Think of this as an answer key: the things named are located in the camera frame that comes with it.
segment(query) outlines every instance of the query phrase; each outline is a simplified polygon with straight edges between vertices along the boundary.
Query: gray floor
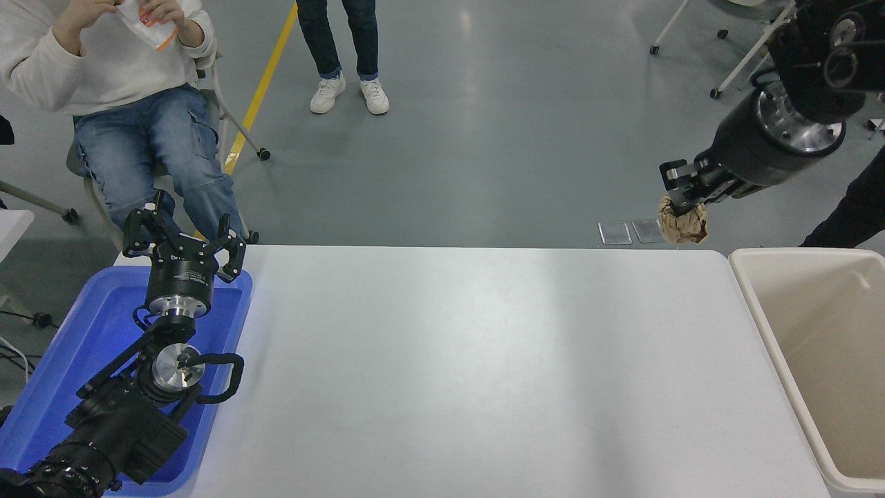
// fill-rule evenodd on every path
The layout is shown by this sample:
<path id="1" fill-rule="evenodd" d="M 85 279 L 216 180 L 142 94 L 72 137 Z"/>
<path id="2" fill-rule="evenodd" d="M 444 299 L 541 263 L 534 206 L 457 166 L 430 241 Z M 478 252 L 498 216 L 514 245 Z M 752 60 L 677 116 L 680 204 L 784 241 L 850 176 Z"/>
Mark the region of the gray floor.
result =
<path id="1" fill-rule="evenodd" d="M 342 8 L 331 2 L 350 86 L 329 114 L 310 113 L 317 75 L 296 27 L 253 127 L 273 158 L 259 163 L 245 152 L 234 173 L 243 214 L 267 244 L 611 247 L 596 223 L 654 217 L 664 193 L 658 165 L 709 146 L 749 91 L 741 79 L 720 100 L 707 96 L 762 27 L 705 3 L 686 11 L 659 56 L 649 55 L 678 4 L 380 0 L 391 111 L 376 117 L 358 93 Z M 223 35 L 222 84 L 240 116 L 291 7 L 255 5 L 207 5 Z M 716 38 L 719 27 L 731 29 L 727 40 Z M 0 113 L 18 138 L 0 148 L 2 178 L 82 214 L 79 226 L 67 226 L 34 208 L 34 224 L 0 264 L 0 281 L 60 322 L 115 252 L 80 178 L 65 169 L 70 119 L 32 110 L 5 89 Z M 800 243 L 885 144 L 864 129 L 880 114 L 868 104 L 849 121 L 843 148 L 790 183 L 711 206 L 709 241 L 679 249 L 729 254 Z M 863 247 L 883 253 L 885 237 Z M 49 329 L 0 321 L 2 335 L 28 353 L 51 340 Z M 0 405 L 15 401 L 22 380 L 0 363 Z"/>

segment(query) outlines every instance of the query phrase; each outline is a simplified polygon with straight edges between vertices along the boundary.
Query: snack bag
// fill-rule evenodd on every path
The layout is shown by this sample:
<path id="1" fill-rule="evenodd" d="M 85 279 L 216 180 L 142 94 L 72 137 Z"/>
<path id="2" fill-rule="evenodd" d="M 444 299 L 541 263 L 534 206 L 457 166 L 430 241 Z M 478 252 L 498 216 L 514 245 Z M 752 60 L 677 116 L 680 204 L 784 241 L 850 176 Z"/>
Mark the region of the snack bag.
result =
<path id="1" fill-rule="evenodd" d="M 144 0 L 123 0 L 117 5 L 117 12 L 123 22 L 139 38 L 157 51 L 161 51 L 171 43 L 178 34 L 178 27 L 173 22 L 160 24 L 148 17 L 144 10 Z"/>

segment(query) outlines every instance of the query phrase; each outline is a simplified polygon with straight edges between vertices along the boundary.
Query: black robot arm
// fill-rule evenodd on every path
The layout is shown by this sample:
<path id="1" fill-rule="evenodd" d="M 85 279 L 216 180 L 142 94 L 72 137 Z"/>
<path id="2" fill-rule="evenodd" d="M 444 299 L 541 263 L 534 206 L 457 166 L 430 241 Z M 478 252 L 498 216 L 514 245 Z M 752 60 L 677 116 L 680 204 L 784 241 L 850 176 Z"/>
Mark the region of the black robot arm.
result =
<path id="1" fill-rule="evenodd" d="M 187 342 L 196 319 L 209 312 L 214 275 L 227 282 L 239 276 L 245 246 L 227 220 L 211 243 L 173 233 L 156 209 L 163 195 L 134 210 L 124 231 L 126 256 L 150 256 L 143 307 L 158 318 L 136 321 L 142 336 L 77 391 L 82 401 L 65 419 L 70 436 L 23 474 L 0 469 L 0 498 L 98 498 L 120 489 L 121 473 L 142 484 L 188 437 L 180 422 L 189 409 L 236 393 L 242 358 L 201 354 Z M 222 249 L 230 258 L 220 268 L 214 255 Z M 204 395 L 200 379 L 211 364 L 233 369 L 223 393 Z M 168 414 L 161 410 L 171 405 Z"/>
<path id="2" fill-rule="evenodd" d="M 767 42 L 774 68 L 754 75 L 755 90 L 720 123 L 710 148 L 690 163 L 660 165 L 675 215 L 812 166 L 842 144 L 844 121 L 866 93 L 885 89 L 885 1 L 800 0 L 796 7 Z"/>

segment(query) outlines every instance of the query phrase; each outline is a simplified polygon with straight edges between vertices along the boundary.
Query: jeans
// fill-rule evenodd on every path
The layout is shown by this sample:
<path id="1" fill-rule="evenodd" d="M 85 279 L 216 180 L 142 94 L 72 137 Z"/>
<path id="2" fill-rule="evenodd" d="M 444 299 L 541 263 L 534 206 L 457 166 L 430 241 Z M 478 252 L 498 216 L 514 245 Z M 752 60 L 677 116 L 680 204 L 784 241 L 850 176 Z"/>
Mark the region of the jeans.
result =
<path id="1" fill-rule="evenodd" d="M 848 186 L 829 217 L 805 238 L 802 247 L 856 247 L 885 230 L 885 147 Z"/>
<path id="2" fill-rule="evenodd" d="M 332 29 L 329 28 L 327 0 L 296 0 L 298 23 L 311 50 L 321 78 L 332 79 L 341 72 Z M 369 82 L 378 77 L 378 21 L 375 0 L 342 0 L 347 23 L 357 49 L 357 74 Z"/>
<path id="3" fill-rule="evenodd" d="M 216 158 L 218 134 L 199 90 L 186 84 L 129 105 L 77 116 L 74 142 L 117 226 L 122 228 L 130 211 L 153 199 L 157 190 L 151 170 L 160 161 L 200 233 L 214 239 L 221 216 L 230 214 L 230 229 L 245 237 L 234 181 Z M 160 212 L 181 231 L 172 220 L 174 208 L 172 196 L 165 196 Z"/>

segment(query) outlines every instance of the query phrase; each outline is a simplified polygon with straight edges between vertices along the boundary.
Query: beige plastic bin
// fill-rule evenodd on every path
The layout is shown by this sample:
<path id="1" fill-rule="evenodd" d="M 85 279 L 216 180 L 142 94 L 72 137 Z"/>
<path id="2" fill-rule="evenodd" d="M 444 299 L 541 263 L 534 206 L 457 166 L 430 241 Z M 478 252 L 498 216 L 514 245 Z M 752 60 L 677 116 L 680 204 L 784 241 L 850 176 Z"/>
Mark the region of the beige plastic bin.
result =
<path id="1" fill-rule="evenodd" d="M 783 248 L 728 259 L 821 474 L 885 493 L 885 258 Z"/>

